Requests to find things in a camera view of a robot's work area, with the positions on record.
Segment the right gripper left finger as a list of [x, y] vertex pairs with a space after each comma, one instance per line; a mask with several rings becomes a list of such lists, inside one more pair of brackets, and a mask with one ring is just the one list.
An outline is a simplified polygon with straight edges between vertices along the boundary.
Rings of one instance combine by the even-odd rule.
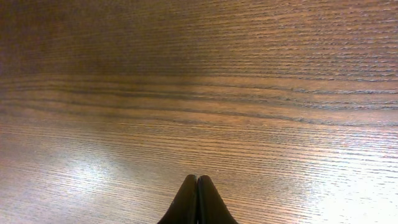
[[195, 224], [197, 222], [197, 177], [187, 175], [170, 207], [158, 224]]

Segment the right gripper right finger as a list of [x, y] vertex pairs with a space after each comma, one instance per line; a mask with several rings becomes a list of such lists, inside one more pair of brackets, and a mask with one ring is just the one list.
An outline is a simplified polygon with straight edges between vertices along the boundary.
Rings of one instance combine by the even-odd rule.
[[238, 224], [208, 175], [200, 176], [197, 186], [199, 224]]

